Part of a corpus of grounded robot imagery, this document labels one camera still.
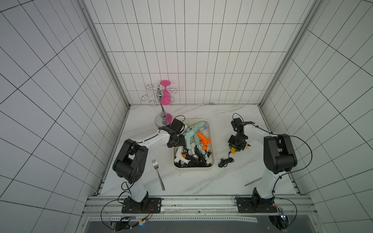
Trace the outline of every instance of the white glue gun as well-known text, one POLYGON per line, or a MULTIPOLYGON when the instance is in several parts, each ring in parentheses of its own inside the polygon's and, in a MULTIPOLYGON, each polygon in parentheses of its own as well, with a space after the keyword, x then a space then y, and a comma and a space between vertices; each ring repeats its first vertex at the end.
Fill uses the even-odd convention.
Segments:
POLYGON ((178 149, 176 150, 176 158, 174 162, 178 163, 179 161, 183 161, 184 163, 188 164, 189 160, 183 157, 183 155, 181 154, 182 150, 183 147, 178 147, 178 149))

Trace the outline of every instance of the silver fork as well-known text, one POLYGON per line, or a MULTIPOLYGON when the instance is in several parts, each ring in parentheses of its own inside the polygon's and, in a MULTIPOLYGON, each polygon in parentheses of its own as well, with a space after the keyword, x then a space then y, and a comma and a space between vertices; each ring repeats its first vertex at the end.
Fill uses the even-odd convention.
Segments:
POLYGON ((159 172, 158 172, 158 162, 156 160, 153 160, 153 167, 155 168, 155 170, 157 170, 159 181, 161 182, 162 190, 164 191, 164 185, 163 185, 161 176, 159 175, 159 172))

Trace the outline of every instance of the metal bracket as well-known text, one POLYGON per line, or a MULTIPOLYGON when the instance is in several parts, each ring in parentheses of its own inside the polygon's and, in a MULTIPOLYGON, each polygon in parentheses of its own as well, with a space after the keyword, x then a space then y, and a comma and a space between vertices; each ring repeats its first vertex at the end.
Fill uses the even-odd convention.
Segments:
MULTIPOLYGON (((158 214, 161 212, 161 204, 162 204, 162 198, 149 198, 148 204, 153 207, 153 214, 158 214)), ((139 212, 139 209, 136 208, 131 200, 124 200, 123 206, 122 206, 122 213, 123 214, 139 214, 139 213, 149 213, 150 212, 150 206, 147 206, 146 209, 143 212, 139 212)))
POLYGON ((251 204, 251 198, 237 198, 237 208, 239 213, 277 213, 277 209, 272 206, 259 206, 258 209, 253 209, 251 204))

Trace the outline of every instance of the power cord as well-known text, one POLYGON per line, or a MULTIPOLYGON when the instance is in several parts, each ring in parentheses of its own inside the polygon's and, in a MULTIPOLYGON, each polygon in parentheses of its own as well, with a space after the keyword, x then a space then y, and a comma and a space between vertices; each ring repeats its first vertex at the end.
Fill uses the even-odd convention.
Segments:
MULTIPOLYGON (((233 113, 233 115, 232 115, 232 119, 233 119, 234 114, 237 114, 237 115, 242 119, 242 121, 243 121, 242 123, 245 123, 244 119, 243 119, 243 118, 242 118, 238 113, 233 113)), ((279 134, 275 134, 275 133, 273 133, 273 132, 269 132, 269 131, 267 131, 267 130, 265 130, 265 129, 262 129, 262 128, 260 128, 258 125, 254 125, 253 123, 250 123, 250 124, 252 124, 252 125, 255 126, 256 128, 259 128, 259 129, 261 129, 261 130, 263 130, 263 131, 265 131, 265 132, 267 132, 267 133, 269 133, 269 134, 273 134, 273 135, 280 136, 279 134)), ((294 172, 301 171, 301 170, 305 169, 306 167, 308 167, 308 166, 311 164, 311 162, 312 162, 312 158, 313 158, 313 153, 312 153, 311 147, 310 147, 310 146, 309 146, 309 145, 308 145, 304 140, 302 140, 301 138, 299 138, 299 137, 297 137, 297 136, 294 136, 294 135, 289 135, 289 137, 298 138, 299 140, 301 140, 302 142, 304 142, 304 143, 308 146, 308 148, 310 149, 310 152, 311 152, 311 159, 310 159, 310 162, 309 162, 305 167, 303 167, 303 168, 301 168, 301 169, 298 169, 298 170, 296 170, 296 171, 286 172, 285 174, 279 176, 279 177, 277 178, 277 180, 275 181, 275 184, 274 184, 274 186, 273 186, 273 189, 272 189, 272 195, 273 195, 275 198, 288 200, 288 201, 290 201, 291 203, 293 203, 293 205, 294 205, 294 207, 295 207, 295 216, 294 216, 294 219, 293 219, 293 220, 291 221, 291 223, 287 226, 287 228, 288 228, 291 224, 293 224, 293 222, 295 221, 295 219, 296 219, 296 217, 297 217, 297 214, 298 214, 298 209, 297 209, 297 206, 295 205, 295 203, 292 202, 291 200, 286 199, 286 198, 280 198, 280 197, 275 196, 275 187, 276 187, 277 181, 278 181, 279 179, 282 179, 282 177, 283 177, 284 175, 287 175, 287 174, 294 173, 294 172)))
POLYGON ((141 223, 144 223, 144 221, 146 220, 147 217, 149 217, 150 214, 153 215, 153 212, 152 212, 153 207, 152 207, 151 205, 149 205, 149 214, 148 214, 145 218, 142 218, 140 221, 138 221, 138 222, 136 222, 135 224, 129 226, 128 224, 129 224, 129 221, 131 220, 131 218, 130 218, 130 219, 128 220, 128 222, 127 222, 126 224, 123 225, 122 229, 120 229, 120 230, 113 229, 113 228, 111 228, 110 226, 106 225, 106 224, 104 223, 104 221, 102 220, 102 211, 104 210, 105 206, 108 205, 109 203, 111 203, 111 202, 113 202, 113 201, 119 201, 119 200, 124 200, 124 199, 116 199, 116 200, 109 201, 108 203, 106 203, 106 204, 104 205, 104 207, 102 208, 101 213, 100 213, 100 217, 101 217, 101 222, 102 222, 102 224, 104 224, 106 227, 108 227, 109 229, 111 229, 111 230, 113 230, 113 231, 121 231, 121 230, 132 229, 133 227, 136 227, 136 226, 140 225, 141 223))
MULTIPOLYGON (((126 155, 125 156, 127 156, 128 154, 130 154, 132 151, 134 152, 134 158, 136 158, 136 163, 137 163, 137 168, 136 168, 136 175, 138 174, 138 170, 139 170, 139 163, 138 163, 138 161, 137 161, 137 157, 136 157, 136 154, 135 154, 135 151, 134 151, 134 148, 133 148, 133 146, 136 144, 136 142, 133 142, 132 144, 131 144, 131 146, 130 146, 130 148, 132 147, 132 149, 131 150, 129 150, 127 153, 126 153, 126 155)), ((104 205, 104 207, 101 209, 101 214, 100 214, 100 217, 101 217, 101 222, 102 222, 102 224, 104 224, 106 227, 108 227, 108 228, 110 228, 110 229, 112 229, 112 230, 114 230, 115 231, 115 229, 113 229, 113 228, 111 228, 111 227, 109 227, 108 225, 106 225, 105 223, 104 223, 104 221, 102 220, 102 211, 104 210, 104 208, 105 208, 105 206, 107 205, 107 204, 109 204, 109 203, 111 203, 111 202, 113 202, 113 201, 117 201, 117 202, 119 202, 120 204, 122 204, 123 205, 123 203, 124 203, 124 201, 126 201, 126 198, 124 198, 124 199, 120 199, 120 197, 125 193, 125 192, 127 192, 127 193, 129 193, 129 194, 131 194, 131 192, 130 192, 130 188, 132 188, 132 186, 135 184, 135 182, 129 187, 129 188, 127 188, 127 189, 124 189, 123 188, 123 184, 124 184, 125 182, 123 182, 122 184, 121 184, 121 189, 123 190, 123 192, 121 192, 120 193, 120 195, 118 196, 118 198, 116 199, 116 200, 112 200, 112 201, 109 201, 108 203, 106 203, 105 205, 104 205)))
POLYGON ((234 162, 234 159, 232 157, 229 157, 231 152, 228 153, 228 158, 221 158, 220 159, 220 163, 219 163, 219 167, 226 167, 228 166, 228 163, 233 163, 234 162))

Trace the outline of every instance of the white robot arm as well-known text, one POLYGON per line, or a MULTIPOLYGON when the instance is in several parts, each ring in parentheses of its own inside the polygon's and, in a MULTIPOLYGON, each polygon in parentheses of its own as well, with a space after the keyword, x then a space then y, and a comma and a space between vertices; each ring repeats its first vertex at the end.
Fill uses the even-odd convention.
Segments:
POLYGON ((290 136, 269 133, 256 126, 254 122, 243 122, 240 118, 233 119, 231 125, 237 132, 228 141, 231 149, 244 150, 248 137, 263 145, 263 159, 266 169, 259 185, 253 191, 251 205, 256 210, 265 209, 273 202, 273 191, 279 177, 297 165, 290 136))
POLYGON ((167 126, 162 126, 159 131, 138 141, 127 139, 113 164, 117 175, 131 184, 131 202, 137 209, 145 210, 148 203, 148 192, 145 190, 141 176, 144 172, 148 151, 160 145, 168 147, 184 145, 183 135, 178 135, 183 128, 183 123, 177 119, 167 126))

